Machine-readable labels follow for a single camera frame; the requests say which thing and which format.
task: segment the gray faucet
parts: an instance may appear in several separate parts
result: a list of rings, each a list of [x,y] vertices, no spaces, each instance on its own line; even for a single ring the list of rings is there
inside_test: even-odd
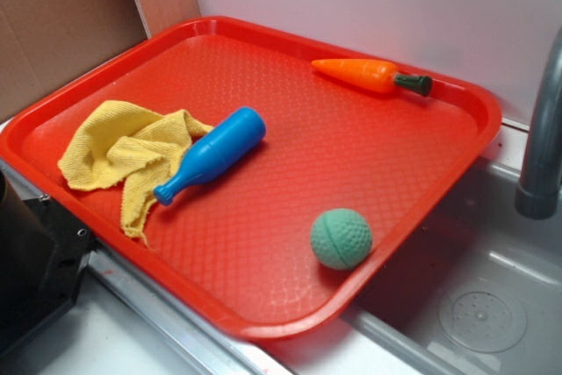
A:
[[[562,180],[562,28],[551,48],[530,124],[515,208],[536,220],[551,217]]]

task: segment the yellow towel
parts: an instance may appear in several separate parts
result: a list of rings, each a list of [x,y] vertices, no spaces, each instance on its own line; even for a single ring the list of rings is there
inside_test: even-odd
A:
[[[78,128],[58,165],[68,186],[105,189],[125,179],[121,228],[145,243],[152,190],[179,169],[192,136],[213,129],[180,110],[162,116],[123,101],[102,103]]]

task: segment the red tray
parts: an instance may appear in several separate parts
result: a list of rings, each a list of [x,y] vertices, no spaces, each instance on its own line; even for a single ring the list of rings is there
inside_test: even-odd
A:
[[[231,18],[185,22],[20,113],[0,154],[218,327],[254,340],[296,335],[345,308],[501,123],[487,91],[432,72],[400,65],[434,78],[424,98],[369,93],[311,69],[338,57],[367,56]],[[72,191],[56,166],[108,99],[185,108],[212,125],[247,105],[268,133],[219,179],[153,207],[147,249],[119,229],[121,186]],[[353,271],[323,267],[309,245],[316,217],[340,207],[374,233],[376,248]]]

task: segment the orange toy carrot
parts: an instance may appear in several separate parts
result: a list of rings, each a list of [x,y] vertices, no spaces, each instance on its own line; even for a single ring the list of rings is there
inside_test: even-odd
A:
[[[402,75],[390,61],[374,59],[326,59],[313,61],[320,72],[346,83],[377,92],[391,92],[397,86],[416,92],[424,97],[431,91],[429,76]]]

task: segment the green ball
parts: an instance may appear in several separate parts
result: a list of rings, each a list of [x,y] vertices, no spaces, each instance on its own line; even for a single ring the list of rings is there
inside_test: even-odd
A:
[[[353,270],[370,253],[372,233],[363,216],[347,208],[322,213],[310,244],[318,260],[334,270]]]

